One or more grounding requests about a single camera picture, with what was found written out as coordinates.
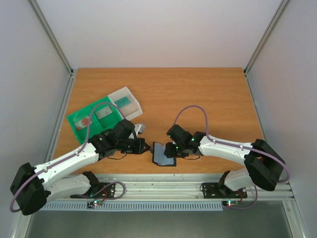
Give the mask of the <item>black card holder wallet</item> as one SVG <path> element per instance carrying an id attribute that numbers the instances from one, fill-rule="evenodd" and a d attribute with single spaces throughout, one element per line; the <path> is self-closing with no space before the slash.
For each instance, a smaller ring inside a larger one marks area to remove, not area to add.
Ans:
<path id="1" fill-rule="evenodd" d="M 153 142 L 152 163 L 160 167 L 176 167 L 176 159 L 168 158 L 164 152 L 165 145 Z"/>

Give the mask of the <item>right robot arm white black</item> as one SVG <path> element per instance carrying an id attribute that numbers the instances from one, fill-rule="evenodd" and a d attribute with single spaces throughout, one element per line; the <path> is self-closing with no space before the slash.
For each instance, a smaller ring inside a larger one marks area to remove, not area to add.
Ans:
<path id="1" fill-rule="evenodd" d="M 225 172 L 221 177 L 218 190 L 226 197 L 250 186 L 274 191 L 286 169 L 284 160 L 262 139 L 256 139 L 253 143 L 228 141 L 204 132 L 190 134 L 177 124 L 166 134 L 171 139 L 164 152 L 168 158 L 214 156 L 243 166 L 243 169 Z"/>

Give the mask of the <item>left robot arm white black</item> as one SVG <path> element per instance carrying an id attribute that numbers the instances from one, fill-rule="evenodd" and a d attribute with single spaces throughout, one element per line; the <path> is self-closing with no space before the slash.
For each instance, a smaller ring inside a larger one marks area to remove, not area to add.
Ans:
<path id="1" fill-rule="evenodd" d="M 112 156 L 115 152 L 140 155 L 150 150 L 144 138 L 142 123 L 123 119 L 114 128 L 93 135 L 81 147 L 57 159 L 31 166 L 21 165 L 10 186 L 13 199 L 9 209 L 24 216 L 34 214 L 46 203 L 66 196 L 95 197 L 101 192 L 100 183 L 92 172 L 74 177 L 67 175 L 89 164 Z"/>

